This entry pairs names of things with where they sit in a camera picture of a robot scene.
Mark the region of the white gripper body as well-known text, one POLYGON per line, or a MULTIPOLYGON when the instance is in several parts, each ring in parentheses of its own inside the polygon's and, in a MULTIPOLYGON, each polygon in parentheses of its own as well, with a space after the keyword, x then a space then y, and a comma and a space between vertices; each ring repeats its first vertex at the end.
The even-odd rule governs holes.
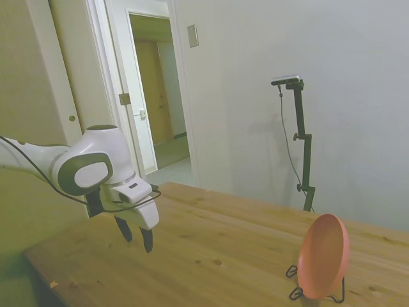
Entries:
POLYGON ((155 203, 159 196, 160 193, 153 192, 149 185, 103 185, 101 189, 104 211, 147 230, 159 222, 155 203))

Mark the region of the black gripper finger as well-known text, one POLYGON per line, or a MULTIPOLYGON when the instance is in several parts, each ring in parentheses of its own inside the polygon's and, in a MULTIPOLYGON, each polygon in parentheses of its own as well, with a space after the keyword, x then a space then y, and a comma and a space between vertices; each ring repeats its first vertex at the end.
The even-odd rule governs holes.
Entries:
POLYGON ((150 253, 153 250, 153 231, 147 230, 145 228, 140 227, 141 234, 143 236, 143 244, 145 251, 150 253))
POLYGON ((119 228, 123 238, 127 242, 132 242, 133 236, 132 236, 132 232, 131 232, 127 222, 124 219, 122 219, 120 217, 117 217, 117 216, 115 216, 114 218, 115 218, 116 224, 118 225, 118 228, 119 228))

